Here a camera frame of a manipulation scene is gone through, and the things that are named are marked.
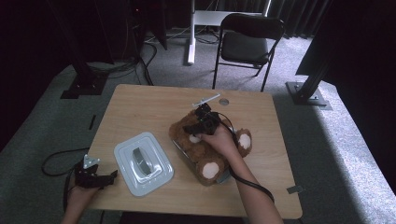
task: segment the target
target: desk leg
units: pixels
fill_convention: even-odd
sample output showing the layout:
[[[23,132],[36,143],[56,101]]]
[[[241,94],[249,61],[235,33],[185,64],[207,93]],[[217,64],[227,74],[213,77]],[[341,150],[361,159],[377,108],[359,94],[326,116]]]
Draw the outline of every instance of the desk leg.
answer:
[[[190,48],[189,48],[189,64],[194,64],[195,60],[195,0],[191,0],[191,26],[190,26]]]

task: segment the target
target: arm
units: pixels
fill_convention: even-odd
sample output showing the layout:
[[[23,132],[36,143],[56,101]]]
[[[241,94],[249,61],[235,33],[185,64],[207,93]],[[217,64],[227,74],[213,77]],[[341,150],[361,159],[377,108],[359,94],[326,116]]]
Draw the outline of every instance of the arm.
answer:
[[[223,125],[220,125],[213,135],[198,134],[197,137],[206,141],[222,154],[236,175],[255,184],[260,184],[238,153],[230,132]],[[283,223],[274,203],[264,192],[239,181],[236,181],[236,186],[250,223]]]
[[[77,224],[85,208],[99,189],[84,189],[75,186],[70,190],[62,224]]]

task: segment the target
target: chair backrest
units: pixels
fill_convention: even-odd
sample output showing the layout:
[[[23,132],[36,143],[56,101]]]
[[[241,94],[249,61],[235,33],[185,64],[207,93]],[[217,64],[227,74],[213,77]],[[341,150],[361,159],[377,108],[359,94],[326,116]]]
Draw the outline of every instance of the chair backrest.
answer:
[[[285,33],[282,20],[264,16],[232,13],[221,22],[222,30],[236,31],[242,35],[280,40]]]

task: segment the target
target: black chair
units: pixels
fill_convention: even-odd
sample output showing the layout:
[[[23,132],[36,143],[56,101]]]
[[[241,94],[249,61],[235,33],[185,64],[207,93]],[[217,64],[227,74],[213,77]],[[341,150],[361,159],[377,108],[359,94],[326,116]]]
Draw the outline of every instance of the black chair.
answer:
[[[216,87],[219,64],[258,69],[256,76],[267,64],[262,90],[274,59],[275,48],[285,33],[283,21],[253,16],[241,13],[232,13],[221,22],[219,31],[219,47],[216,58],[215,75],[212,89]],[[267,39],[273,39],[275,43],[268,50]],[[219,63],[219,57],[226,62]]]

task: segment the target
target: gray carpet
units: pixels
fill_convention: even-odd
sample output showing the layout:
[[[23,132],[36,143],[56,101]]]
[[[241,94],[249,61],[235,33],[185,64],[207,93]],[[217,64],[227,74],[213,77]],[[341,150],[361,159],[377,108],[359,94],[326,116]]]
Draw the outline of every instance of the gray carpet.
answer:
[[[213,36],[199,36],[215,40]],[[295,182],[304,188],[300,200],[303,223],[396,223],[396,197],[347,113],[336,88],[321,82],[319,90],[332,106],[295,105],[285,82],[305,81],[295,76],[310,40],[282,39],[276,51],[265,91],[273,94],[290,157]],[[188,40],[172,38],[168,50],[154,43],[157,54],[148,66],[155,85],[211,88],[216,45],[197,41],[194,65],[187,65]],[[147,62],[153,47],[145,45]],[[95,63],[95,66],[108,67]],[[147,84],[143,67],[113,73],[100,96],[61,100],[76,75],[65,68],[44,93],[29,118],[0,154],[0,223],[59,223],[64,176],[48,177],[41,162],[59,150],[89,147],[114,88],[120,83]],[[259,91],[262,74],[222,66],[217,89]],[[92,116],[96,116],[93,126]],[[56,173],[69,168],[84,152],[58,156],[48,166]],[[80,223],[98,223],[100,211],[86,211]],[[105,213],[104,223],[118,223],[120,211]],[[285,220],[300,223],[299,220]]]

